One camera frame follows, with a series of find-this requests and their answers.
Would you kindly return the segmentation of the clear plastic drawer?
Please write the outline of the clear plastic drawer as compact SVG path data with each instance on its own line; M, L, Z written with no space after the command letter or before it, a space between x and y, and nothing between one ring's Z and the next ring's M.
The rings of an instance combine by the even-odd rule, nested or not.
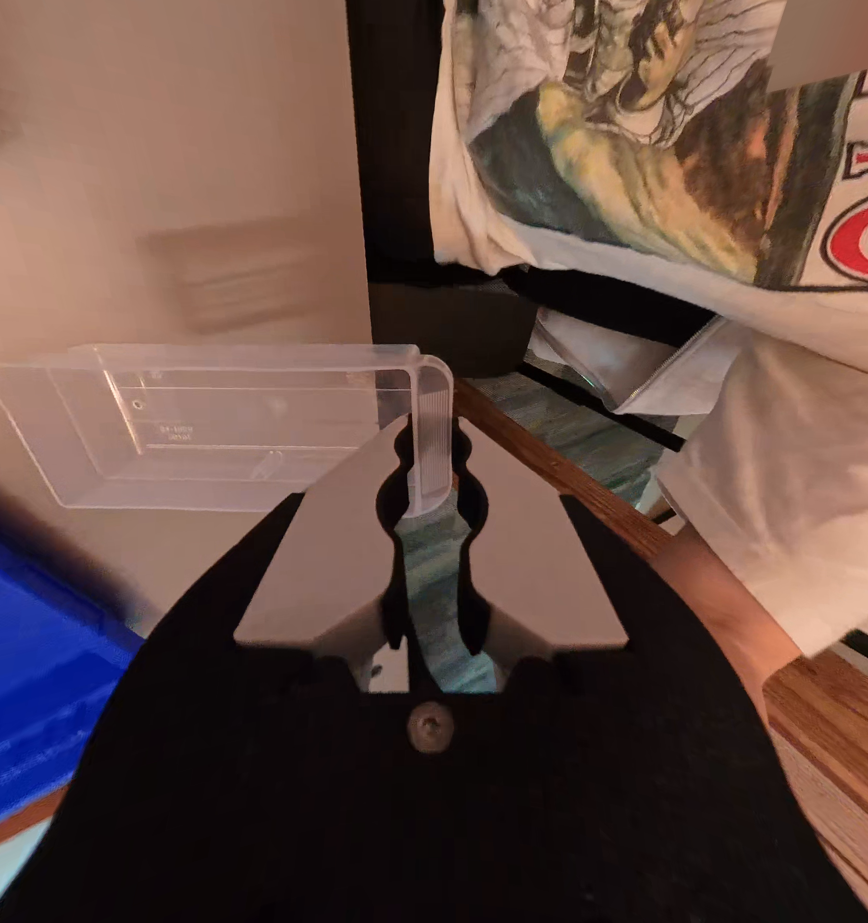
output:
M410 515L451 489L453 376L416 345L87 344L0 363L0 406L60 506L267 512L392 424Z

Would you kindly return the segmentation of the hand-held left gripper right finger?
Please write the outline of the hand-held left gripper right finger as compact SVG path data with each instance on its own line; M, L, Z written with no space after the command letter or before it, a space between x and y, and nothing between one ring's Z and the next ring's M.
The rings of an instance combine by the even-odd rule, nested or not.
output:
M464 417L454 422L463 643L491 660L497 689L523 659L619 651L628 635L563 496Z

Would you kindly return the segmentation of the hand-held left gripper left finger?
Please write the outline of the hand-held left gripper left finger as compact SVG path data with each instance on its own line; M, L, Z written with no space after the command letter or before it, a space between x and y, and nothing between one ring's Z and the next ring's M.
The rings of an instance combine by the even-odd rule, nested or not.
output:
M377 497L400 460L396 418L303 495L234 633L253 649L290 649L344 660L361 691L388 645L381 603L393 577L394 543Z

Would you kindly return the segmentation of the blue plastic bin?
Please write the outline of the blue plastic bin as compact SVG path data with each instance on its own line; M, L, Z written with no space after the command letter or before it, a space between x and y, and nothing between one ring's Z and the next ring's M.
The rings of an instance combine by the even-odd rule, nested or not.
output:
M0 532L0 824L71 780L142 644Z

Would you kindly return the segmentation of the person's printed white t-shirt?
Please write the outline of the person's printed white t-shirt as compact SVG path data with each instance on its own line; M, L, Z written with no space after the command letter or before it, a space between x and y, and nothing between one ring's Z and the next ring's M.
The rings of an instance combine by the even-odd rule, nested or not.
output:
M785 2L444 2L434 256L716 315L622 405L703 414L657 479L797 643L868 619L868 69L769 91Z

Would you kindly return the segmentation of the white zippered garment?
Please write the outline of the white zippered garment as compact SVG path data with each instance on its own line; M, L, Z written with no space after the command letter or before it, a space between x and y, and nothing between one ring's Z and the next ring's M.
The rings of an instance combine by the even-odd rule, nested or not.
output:
M616 414L696 416L715 406L744 330L717 317L680 347L539 308L529 343L564 365Z

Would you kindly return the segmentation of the grey desk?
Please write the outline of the grey desk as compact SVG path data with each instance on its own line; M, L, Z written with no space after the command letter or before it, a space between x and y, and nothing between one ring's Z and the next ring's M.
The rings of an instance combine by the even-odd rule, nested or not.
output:
M0 2L0 363L363 344L353 86L347 2ZM457 616L454 422L451 489L417 516L410 422L394 442L370 691L338 657L234 639L306 490L58 519L175 601L0 921L868 921L759 713L819 652L688 521L647 564L562 495L628 643L497 689ZM36 517L48 494L0 406L0 499Z

